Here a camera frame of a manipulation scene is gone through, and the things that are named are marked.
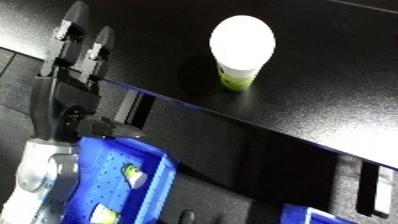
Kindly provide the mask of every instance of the black table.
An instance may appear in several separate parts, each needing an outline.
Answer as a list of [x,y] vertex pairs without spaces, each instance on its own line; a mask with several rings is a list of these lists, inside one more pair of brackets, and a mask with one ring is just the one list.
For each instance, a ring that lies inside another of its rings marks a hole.
[[[86,49],[102,26],[116,31],[109,80],[398,168],[393,1],[85,2]],[[0,46],[44,58],[51,30],[72,3],[0,1]],[[264,20],[277,41],[242,93],[219,85],[208,47],[213,28],[237,14]]]

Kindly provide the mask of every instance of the blue box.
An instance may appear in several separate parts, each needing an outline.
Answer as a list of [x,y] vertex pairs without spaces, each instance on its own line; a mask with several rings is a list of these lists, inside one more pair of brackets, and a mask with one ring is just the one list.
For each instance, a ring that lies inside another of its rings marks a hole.
[[[119,224],[156,223],[176,175],[177,162],[166,153],[135,139],[83,138],[80,177],[62,223],[90,223],[98,204],[117,213]],[[123,167],[133,164],[148,175],[133,189]]]
[[285,204],[280,224],[355,224],[306,206]]

